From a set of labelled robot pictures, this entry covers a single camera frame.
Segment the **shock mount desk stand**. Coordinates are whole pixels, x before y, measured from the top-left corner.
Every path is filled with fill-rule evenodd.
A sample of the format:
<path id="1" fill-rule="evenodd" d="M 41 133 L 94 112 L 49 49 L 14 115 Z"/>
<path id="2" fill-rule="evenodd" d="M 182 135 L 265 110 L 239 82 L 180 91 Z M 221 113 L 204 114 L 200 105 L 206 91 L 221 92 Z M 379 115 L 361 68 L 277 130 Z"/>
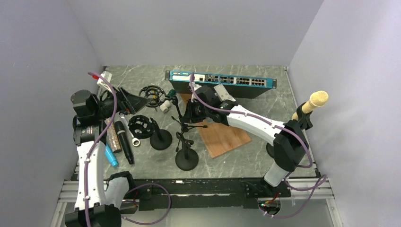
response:
<path id="1" fill-rule="evenodd" d="M 156 150 L 165 150 L 172 144 L 172 134 L 161 129 L 153 118 L 136 115 L 128 121 L 129 129 L 138 139 L 149 139 L 150 145 Z"/>

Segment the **black handheld microphone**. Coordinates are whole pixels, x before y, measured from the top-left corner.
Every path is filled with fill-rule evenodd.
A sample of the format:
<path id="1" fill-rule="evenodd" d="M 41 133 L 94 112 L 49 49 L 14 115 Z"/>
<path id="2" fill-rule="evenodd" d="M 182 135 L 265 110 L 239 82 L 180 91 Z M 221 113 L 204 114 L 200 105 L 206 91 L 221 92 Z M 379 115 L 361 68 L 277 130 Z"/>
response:
<path id="1" fill-rule="evenodd" d="M 134 156 L 130 147 L 128 137 L 126 135 L 125 127 L 121 121 L 114 122 L 114 127 L 117 133 L 118 140 L 120 142 L 121 148 L 125 154 L 130 165 L 134 164 Z"/>

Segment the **silver mesh glitter microphone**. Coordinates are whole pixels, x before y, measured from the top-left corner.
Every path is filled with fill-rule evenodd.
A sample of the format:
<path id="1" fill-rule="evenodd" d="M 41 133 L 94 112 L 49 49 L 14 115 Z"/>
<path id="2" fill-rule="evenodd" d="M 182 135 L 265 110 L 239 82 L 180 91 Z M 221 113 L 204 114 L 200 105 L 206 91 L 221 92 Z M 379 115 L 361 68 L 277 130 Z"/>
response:
<path id="1" fill-rule="evenodd" d="M 110 147 L 110 149 L 112 150 L 113 153 L 120 153 L 122 152 L 122 148 L 114 127 L 114 123 L 111 120 L 111 118 L 107 118 L 105 120 L 105 123 L 108 125 L 109 123 L 111 123 L 111 125 L 109 126 L 109 128 L 107 129 L 107 145 Z"/>

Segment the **clip desk mic stand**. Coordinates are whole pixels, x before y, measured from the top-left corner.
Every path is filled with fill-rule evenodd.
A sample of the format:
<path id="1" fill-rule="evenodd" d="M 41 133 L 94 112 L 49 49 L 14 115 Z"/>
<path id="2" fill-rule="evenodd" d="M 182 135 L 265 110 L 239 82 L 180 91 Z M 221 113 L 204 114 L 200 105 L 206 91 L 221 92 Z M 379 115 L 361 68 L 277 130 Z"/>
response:
<path id="1" fill-rule="evenodd" d="M 176 133 L 176 137 L 182 143 L 182 148 L 177 151 L 175 163 L 179 169 L 183 171 L 191 171 L 199 163 L 198 153 L 191 148 L 194 141 L 186 139 L 180 132 Z"/>

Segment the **blue foam microphone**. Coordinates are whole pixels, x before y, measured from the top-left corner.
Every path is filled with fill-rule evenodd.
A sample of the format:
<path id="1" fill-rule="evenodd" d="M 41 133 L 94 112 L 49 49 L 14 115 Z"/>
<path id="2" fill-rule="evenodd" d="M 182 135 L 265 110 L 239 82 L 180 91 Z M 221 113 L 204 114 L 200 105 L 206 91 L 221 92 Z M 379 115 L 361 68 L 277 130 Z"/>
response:
<path id="1" fill-rule="evenodd" d="M 105 157 L 107 158 L 109 164 L 112 167 L 119 166 L 119 163 L 108 144 L 106 144 L 106 146 L 105 146 Z"/>

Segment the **tripod shock mount stand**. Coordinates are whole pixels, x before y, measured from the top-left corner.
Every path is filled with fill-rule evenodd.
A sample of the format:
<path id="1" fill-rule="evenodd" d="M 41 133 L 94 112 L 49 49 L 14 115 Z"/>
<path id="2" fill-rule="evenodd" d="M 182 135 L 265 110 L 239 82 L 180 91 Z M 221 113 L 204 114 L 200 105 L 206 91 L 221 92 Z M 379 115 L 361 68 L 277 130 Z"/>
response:
<path id="1" fill-rule="evenodd" d="M 182 121 L 183 116 L 178 106 L 178 98 L 175 95 L 175 91 L 172 92 L 171 90 L 169 93 L 166 93 L 158 86 L 149 85 L 140 90 L 139 96 L 150 99 L 150 103 L 147 105 L 147 107 L 151 108 L 162 107 L 162 104 L 164 104 L 166 101 L 171 102 L 176 107 L 178 112 L 178 119 L 174 117 L 172 117 L 172 119 L 180 124 L 181 134 L 184 134 L 194 128 L 208 128 L 207 125 L 187 124 Z"/>

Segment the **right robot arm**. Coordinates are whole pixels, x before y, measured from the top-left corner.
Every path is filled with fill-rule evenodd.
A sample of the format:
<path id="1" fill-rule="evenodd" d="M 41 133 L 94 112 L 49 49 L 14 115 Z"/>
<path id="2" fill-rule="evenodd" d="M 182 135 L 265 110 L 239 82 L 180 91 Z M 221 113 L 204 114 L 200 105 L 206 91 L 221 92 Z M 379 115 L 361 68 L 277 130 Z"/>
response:
<path id="1" fill-rule="evenodd" d="M 189 88 L 192 96 L 183 117 L 187 122 L 208 119 L 236 127 L 258 136 L 272 147 L 274 161 L 260 185 L 264 195 L 274 195 L 279 184 L 295 169 L 312 167 L 309 145 L 298 121 L 281 122 L 255 114 L 239 105 L 222 85 L 210 88 L 191 82 Z"/>

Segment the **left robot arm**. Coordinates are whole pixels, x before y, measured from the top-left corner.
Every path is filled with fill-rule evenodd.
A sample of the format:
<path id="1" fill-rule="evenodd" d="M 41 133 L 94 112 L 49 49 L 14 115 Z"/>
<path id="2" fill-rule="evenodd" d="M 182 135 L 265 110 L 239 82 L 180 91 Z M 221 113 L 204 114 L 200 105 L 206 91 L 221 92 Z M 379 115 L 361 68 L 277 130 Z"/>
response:
<path id="1" fill-rule="evenodd" d="M 113 174 L 104 183 L 103 160 L 106 134 L 116 114 L 134 114 L 150 100 L 133 95 L 124 88 L 109 92 L 104 100 L 88 90 L 79 90 L 70 98 L 76 116 L 73 120 L 73 140 L 79 160 L 78 194 L 74 211 L 65 216 L 68 227 L 120 227 L 120 206 L 123 198 L 136 192 L 132 175 L 127 171 Z"/>

